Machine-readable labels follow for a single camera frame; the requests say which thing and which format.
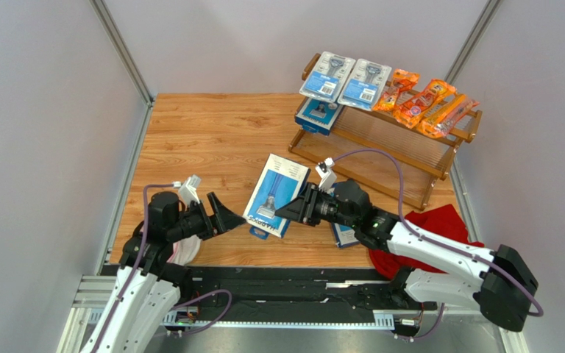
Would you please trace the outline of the blue Harry's razor box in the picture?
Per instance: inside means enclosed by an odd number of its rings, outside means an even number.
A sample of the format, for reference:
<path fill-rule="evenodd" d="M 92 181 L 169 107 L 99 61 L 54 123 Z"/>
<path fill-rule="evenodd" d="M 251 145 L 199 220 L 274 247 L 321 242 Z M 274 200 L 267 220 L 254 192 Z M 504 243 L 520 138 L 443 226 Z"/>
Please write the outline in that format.
<path fill-rule="evenodd" d="M 331 229 L 335 238 L 335 245 L 339 249 L 356 246 L 360 243 L 359 240 L 355 237 L 354 229 L 351 227 L 332 223 Z"/>
<path fill-rule="evenodd" d="M 343 110 L 344 106 L 337 103 L 305 98 L 294 121 L 306 132 L 328 136 Z"/>
<path fill-rule="evenodd" d="M 299 195 L 309 175 L 308 167 L 270 154 L 243 213 L 249 233 L 262 240 L 270 236 L 283 238 L 289 220 L 276 216 L 275 212 Z"/>

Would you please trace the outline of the orange Bic razor bag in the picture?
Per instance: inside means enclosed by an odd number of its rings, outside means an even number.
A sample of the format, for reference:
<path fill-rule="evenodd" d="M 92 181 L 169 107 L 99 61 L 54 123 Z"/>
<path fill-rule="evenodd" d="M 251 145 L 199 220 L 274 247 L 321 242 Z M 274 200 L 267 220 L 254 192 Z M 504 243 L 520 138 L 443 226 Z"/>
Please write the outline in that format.
<path fill-rule="evenodd" d="M 398 105 L 392 112 L 392 116 L 397 122 L 412 129 L 431 108 L 456 93 L 455 86 L 441 79 L 431 79 L 422 91 Z"/>
<path fill-rule="evenodd" d="M 390 112 L 396 105 L 398 98 L 411 90 L 419 81 L 420 74 L 396 69 L 391 78 L 391 84 L 386 88 L 378 102 L 372 107 L 373 111 Z"/>
<path fill-rule="evenodd" d="M 434 113 L 426 114 L 416 130 L 429 138 L 445 138 L 456 124 L 479 102 L 459 93 Z"/>

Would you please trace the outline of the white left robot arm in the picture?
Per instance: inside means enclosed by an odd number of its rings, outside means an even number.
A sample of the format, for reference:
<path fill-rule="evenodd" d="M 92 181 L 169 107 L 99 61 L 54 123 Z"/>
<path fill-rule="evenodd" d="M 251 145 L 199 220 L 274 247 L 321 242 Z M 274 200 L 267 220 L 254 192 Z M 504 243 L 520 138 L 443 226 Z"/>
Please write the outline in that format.
<path fill-rule="evenodd" d="M 191 270 L 169 261 L 174 244 L 209 240 L 246 222 L 215 193 L 207 195 L 213 210 L 207 214 L 200 199 L 184 201 L 165 185 L 160 189 L 143 197 L 143 220 L 124 245 L 110 298 L 83 352 L 144 352 L 173 307 L 195 302 Z"/>

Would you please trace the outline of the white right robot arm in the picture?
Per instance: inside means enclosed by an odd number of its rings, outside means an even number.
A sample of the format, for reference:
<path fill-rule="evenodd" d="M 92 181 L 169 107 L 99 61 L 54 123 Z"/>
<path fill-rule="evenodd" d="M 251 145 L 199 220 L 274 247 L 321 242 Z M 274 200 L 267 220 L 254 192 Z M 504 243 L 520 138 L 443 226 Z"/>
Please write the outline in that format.
<path fill-rule="evenodd" d="M 374 206 L 368 193 L 351 179 L 338 183 L 332 192 L 310 183 L 275 214 L 311 227 L 322 221 L 344 225 L 368 249 L 432 266 L 434 273 L 403 268 L 392 280 L 395 291 L 415 302 L 479 310 L 491 323 L 512 332 L 521 332 L 527 317 L 544 314 L 535 298 L 538 280 L 516 249 L 459 243 L 414 226 Z"/>

